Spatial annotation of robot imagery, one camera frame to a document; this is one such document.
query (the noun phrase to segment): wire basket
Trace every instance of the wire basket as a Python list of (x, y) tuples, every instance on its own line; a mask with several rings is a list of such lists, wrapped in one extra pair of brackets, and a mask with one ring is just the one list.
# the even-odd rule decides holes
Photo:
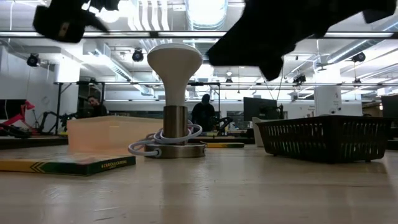
[(257, 125), (269, 154), (338, 163), (383, 158), (391, 123), (389, 118), (320, 116)]

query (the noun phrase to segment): wooden table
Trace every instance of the wooden table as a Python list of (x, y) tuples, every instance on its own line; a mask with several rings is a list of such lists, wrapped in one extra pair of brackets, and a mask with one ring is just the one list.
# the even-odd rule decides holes
[[(65, 146), (0, 151), (64, 154)], [(316, 164), (263, 149), (209, 149), (199, 159), (74, 177), (0, 173), (1, 223), (398, 223), (398, 152), (381, 161)]]

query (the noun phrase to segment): white cable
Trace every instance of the white cable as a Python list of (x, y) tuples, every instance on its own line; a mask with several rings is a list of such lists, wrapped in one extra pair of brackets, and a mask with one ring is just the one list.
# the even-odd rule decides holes
[[(192, 133), (191, 129), (198, 128), (199, 131)], [(158, 130), (156, 133), (148, 134), (145, 139), (129, 145), (129, 152), (136, 156), (155, 156), (159, 157), (162, 151), (158, 148), (152, 152), (140, 151), (147, 144), (175, 144), (180, 142), (188, 141), (189, 139), (195, 138), (202, 133), (203, 129), (200, 125), (192, 124), (188, 120), (188, 135), (180, 138), (166, 138), (163, 136), (163, 128)]]

